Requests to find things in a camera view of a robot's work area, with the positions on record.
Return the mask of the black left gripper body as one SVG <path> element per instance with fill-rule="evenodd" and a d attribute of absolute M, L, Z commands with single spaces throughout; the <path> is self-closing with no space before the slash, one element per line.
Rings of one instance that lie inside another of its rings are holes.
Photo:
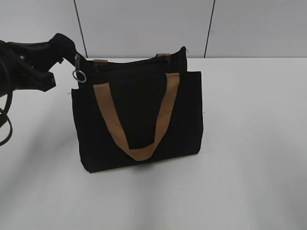
<path fill-rule="evenodd" d="M 0 96 L 15 90 L 35 90 L 35 71 L 0 41 Z"/>

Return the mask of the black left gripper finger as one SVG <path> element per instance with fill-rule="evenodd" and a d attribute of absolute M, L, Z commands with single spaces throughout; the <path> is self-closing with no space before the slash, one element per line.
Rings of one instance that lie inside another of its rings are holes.
<path fill-rule="evenodd" d="M 75 55 L 78 54 L 75 43 L 60 33 L 47 42 L 23 44 L 23 48 L 27 62 L 39 71 L 49 71 L 64 59 L 75 66 Z"/>
<path fill-rule="evenodd" d="M 33 70 L 29 74 L 29 90 L 47 92 L 56 86 L 54 74 L 51 72 Z"/>

